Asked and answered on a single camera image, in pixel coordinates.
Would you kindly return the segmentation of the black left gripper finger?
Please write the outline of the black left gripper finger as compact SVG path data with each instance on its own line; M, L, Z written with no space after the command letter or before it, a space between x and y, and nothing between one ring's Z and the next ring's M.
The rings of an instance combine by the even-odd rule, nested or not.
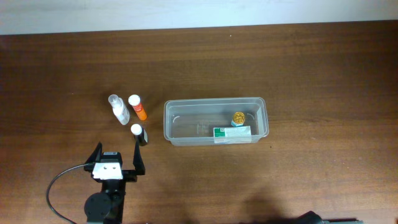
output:
M91 153L89 158L86 160L86 164L98 162L101 159L102 155L102 143L99 142L95 148L95 150Z
M138 141L136 141L136 143L135 143L133 165L135 168L136 175L145 175L146 174L146 168L145 168L144 162L141 157L140 145L139 145Z

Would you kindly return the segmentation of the white green medicine box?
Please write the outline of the white green medicine box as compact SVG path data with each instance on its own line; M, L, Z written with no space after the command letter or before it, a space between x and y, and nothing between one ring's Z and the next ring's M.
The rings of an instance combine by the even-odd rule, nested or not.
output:
M232 128L213 128L215 144L246 144L251 143L250 126Z

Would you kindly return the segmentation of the small jar gold lid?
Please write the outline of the small jar gold lid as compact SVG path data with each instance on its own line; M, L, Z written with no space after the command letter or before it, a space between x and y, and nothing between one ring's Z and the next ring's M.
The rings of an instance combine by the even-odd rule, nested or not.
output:
M231 125L233 127L243 126L245 123L245 120L246 120L246 116L243 112L240 112L240 111L235 112L235 114L233 115L232 120L231 120Z

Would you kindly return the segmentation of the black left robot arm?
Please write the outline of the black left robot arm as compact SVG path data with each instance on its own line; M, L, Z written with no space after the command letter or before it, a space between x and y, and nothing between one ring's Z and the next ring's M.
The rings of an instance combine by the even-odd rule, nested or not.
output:
M146 174L140 145L134 146L133 170L123 170L122 155L119 152L103 152L98 143L86 160L83 169L91 178L101 184L101 191L91 195L85 202L87 223L122 223L126 184L137 182L137 177Z

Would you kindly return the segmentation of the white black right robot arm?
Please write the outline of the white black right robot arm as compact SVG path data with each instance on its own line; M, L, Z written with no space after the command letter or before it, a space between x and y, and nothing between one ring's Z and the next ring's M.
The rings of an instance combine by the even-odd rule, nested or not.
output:
M325 220L313 211L309 211L296 218L294 224L364 224L362 220L355 218Z

